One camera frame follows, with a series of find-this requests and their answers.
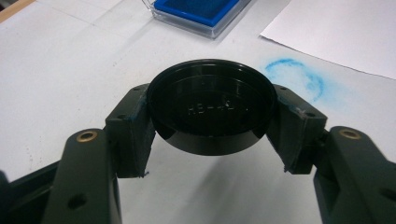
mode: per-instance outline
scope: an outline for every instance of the blue tray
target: blue tray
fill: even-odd
[[[160,11],[214,27],[239,0],[157,0]]]

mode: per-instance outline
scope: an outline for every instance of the white paper sheet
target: white paper sheet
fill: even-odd
[[[396,79],[396,1],[292,0],[261,33],[282,45]]]

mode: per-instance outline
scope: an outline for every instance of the blue stain on paper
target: blue stain on paper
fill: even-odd
[[[309,103],[329,93],[328,82],[323,77],[294,59],[280,59],[268,63],[261,70],[271,82],[291,89]]]

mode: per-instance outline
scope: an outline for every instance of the transparent plastic box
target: transparent plastic box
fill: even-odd
[[[154,19],[216,39],[250,0],[143,0]]]

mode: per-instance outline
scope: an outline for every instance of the white table surface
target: white table surface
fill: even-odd
[[[396,81],[260,37],[288,2],[253,0],[215,41],[155,21],[138,0],[34,2],[0,23],[0,170],[13,181],[59,160],[67,137],[103,128],[129,89],[203,58],[261,71],[326,114],[327,128],[361,130],[396,161]],[[266,138],[202,157],[157,136],[147,170],[119,181],[123,223],[321,222],[313,175],[283,173]]]

